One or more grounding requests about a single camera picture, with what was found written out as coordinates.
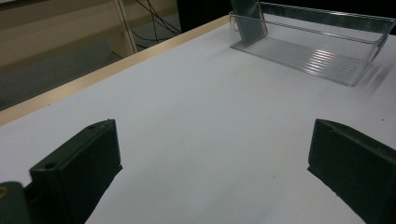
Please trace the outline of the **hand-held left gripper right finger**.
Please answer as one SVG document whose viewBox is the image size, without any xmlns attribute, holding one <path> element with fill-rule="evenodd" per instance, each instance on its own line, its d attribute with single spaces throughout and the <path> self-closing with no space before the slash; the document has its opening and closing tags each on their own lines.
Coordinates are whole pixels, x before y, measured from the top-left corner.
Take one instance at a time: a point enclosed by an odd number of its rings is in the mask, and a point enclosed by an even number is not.
<svg viewBox="0 0 396 224">
<path fill-rule="evenodd" d="M 317 119 L 308 171 L 366 224 L 396 224 L 396 150 L 341 123 Z"/>
</svg>

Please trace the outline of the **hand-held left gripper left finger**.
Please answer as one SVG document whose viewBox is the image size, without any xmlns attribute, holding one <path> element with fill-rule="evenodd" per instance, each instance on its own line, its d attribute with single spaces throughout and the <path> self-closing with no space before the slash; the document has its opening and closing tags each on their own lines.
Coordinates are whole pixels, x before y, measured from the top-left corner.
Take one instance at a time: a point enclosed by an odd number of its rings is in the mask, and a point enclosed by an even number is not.
<svg viewBox="0 0 396 224">
<path fill-rule="evenodd" d="M 84 224 L 122 169 L 116 121 L 94 123 L 30 169 L 39 224 Z"/>
</svg>

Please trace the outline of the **clear plastic tray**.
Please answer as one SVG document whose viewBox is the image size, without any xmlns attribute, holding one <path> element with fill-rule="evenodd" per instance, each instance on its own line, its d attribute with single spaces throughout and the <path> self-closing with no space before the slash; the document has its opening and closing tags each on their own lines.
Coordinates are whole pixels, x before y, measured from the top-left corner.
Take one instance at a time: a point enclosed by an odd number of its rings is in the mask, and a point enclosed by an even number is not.
<svg viewBox="0 0 396 224">
<path fill-rule="evenodd" d="M 246 47 L 230 12 L 233 49 L 354 86 L 385 45 L 396 19 L 260 2 L 268 35 Z"/>
</svg>

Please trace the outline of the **white table mat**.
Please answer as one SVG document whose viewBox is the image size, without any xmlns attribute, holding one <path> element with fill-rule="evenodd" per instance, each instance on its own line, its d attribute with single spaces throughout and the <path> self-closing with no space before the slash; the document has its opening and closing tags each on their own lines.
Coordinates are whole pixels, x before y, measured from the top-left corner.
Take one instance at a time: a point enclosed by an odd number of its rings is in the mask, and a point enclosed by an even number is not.
<svg viewBox="0 0 396 224">
<path fill-rule="evenodd" d="M 122 170 L 89 224 L 363 224 L 307 169 L 319 118 L 396 149 L 396 36 L 346 87 L 232 49 L 220 18 L 0 112 L 0 182 L 114 119 Z"/>
</svg>

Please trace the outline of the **light wooden desk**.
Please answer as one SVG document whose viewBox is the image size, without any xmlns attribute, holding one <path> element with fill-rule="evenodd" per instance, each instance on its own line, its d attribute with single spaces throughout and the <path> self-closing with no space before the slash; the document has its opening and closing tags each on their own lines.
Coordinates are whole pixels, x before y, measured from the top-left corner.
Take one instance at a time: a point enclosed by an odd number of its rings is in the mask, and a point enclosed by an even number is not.
<svg viewBox="0 0 396 224">
<path fill-rule="evenodd" d="M 175 13 L 177 0 L 0 0 L 0 75 L 102 40 L 128 57 L 135 27 Z"/>
</svg>

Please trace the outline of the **black curtain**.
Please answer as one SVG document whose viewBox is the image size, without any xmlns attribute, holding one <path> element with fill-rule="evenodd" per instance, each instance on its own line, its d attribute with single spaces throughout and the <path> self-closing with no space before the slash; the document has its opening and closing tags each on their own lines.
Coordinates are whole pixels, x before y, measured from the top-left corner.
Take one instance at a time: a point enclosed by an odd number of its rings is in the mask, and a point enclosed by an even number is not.
<svg viewBox="0 0 396 224">
<path fill-rule="evenodd" d="M 396 19 L 396 0 L 261 0 L 263 2 L 311 7 L 332 11 Z M 225 16 L 232 11 L 230 0 L 177 0 L 183 33 Z"/>
</svg>

